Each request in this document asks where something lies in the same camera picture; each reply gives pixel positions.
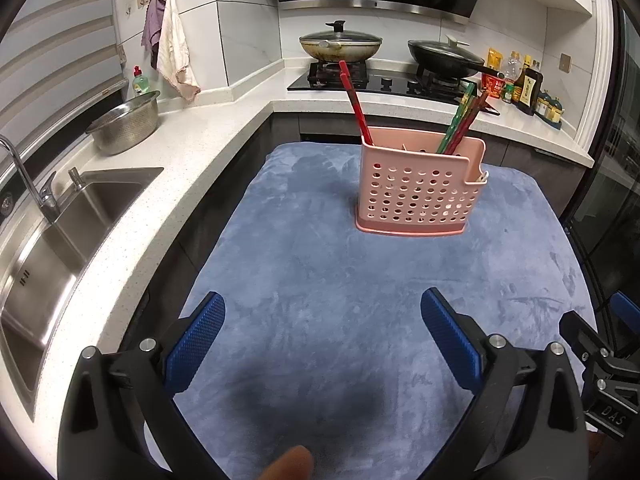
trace stainless steel sink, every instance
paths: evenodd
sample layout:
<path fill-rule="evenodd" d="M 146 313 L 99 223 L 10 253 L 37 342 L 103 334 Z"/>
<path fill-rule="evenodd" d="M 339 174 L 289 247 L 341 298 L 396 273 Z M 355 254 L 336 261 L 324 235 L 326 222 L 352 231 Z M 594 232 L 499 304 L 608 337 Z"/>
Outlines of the stainless steel sink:
<path fill-rule="evenodd" d="M 27 412 L 42 357 L 89 261 L 116 222 L 162 168 L 89 171 L 59 199 L 59 218 L 42 221 L 22 244 L 0 292 L 0 350 Z"/>

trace black glass stovetop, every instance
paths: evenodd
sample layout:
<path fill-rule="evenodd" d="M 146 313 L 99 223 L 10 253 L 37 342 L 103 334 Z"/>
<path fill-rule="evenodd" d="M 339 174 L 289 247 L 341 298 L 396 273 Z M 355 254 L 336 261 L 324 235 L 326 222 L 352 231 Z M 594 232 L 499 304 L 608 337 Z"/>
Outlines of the black glass stovetop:
<path fill-rule="evenodd" d="M 368 68 L 364 62 L 348 65 L 353 86 L 359 92 L 408 96 L 457 106 L 469 83 L 465 79 L 442 79 L 420 69 L 418 76 Z M 309 72 L 296 79 L 287 90 L 344 91 L 339 74 L 337 63 L 312 63 Z M 482 111 L 500 115 L 500 112 L 489 104 L 485 105 Z"/>

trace kitchen countertop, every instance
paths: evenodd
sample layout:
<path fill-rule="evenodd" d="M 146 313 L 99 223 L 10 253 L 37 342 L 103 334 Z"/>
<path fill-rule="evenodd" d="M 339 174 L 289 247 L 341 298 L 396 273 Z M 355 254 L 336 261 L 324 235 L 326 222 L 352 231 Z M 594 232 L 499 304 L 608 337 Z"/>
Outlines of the kitchen countertop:
<path fill-rule="evenodd" d="M 116 224 L 101 245 L 54 331 L 42 366 L 34 419 L 29 418 L 0 360 L 0 403 L 25 444 L 56 475 L 58 427 L 66 390 L 82 348 L 115 351 L 148 282 L 186 219 L 232 157 L 272 112 L 351 113 L 342 92 L 295 91 L 287 86 L 304 72 L 284 68 L 231 103 L 161 114 L 158 130 L 125 153 L 102 156 L 85 139 L 57 165 L 56 195 L 71 184 L 66 170 L 162 167 L 164 170 Z M 364 112 L 449 123 L 456 107 L 426 100 L 360 94 Z M 500 117 L 481 114 L 474 130 L 562 156 L 590 167 L 593 159 L 564 132 L 514 107 L 492 100 Z M 35 206 L 25 200 L 14 216 Z M 0 250 L 11 222 L 0 234 Z"/>

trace green chopstick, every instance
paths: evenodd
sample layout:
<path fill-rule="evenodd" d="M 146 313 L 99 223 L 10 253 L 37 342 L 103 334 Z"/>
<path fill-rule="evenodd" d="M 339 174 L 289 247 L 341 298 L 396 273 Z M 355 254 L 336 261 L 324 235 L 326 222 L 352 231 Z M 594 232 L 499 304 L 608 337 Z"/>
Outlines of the green chopstick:
<path fill-rule="evenodd" d="M 440 145 L 438 146 L 436 153 L 444 153 L 444 150 L 447 149 L 447 144 L 451 140 L 451 137 L 453 137 L 453 134 L 456 132 L 456 129 L 460 124 L 460 121 L 465 116 L 466 111 L 469 108 L 469 104 L 470 104 L 469 101 L 475 93 L 476 93 L 476 83 L 470 82 L 466 86 L 465 94 L 462 96 L 462 99 L 460 99 L 458 110 L 456 110 L 456 114 L 453 116 L 453 120 L 451 121 L 451 124 L 447 128 L 447 133 L 444 134 L 444 137 L 440 141 Z"/>

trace pink plastic basket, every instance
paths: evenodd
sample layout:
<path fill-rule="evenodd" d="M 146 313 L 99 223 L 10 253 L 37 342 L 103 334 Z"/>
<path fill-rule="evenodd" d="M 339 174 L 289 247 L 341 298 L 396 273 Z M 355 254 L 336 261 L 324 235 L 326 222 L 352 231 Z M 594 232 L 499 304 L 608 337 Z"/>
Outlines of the pink plastic basket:
<path fill-rule="evenodd" d="M 486 185 L 484 141 L 464 137 L 453 155 L 436 155 L 444 134 L 370 130 L 375 146 L 362 141 L 358 229 L 399 236 L 462 233 Z"/>

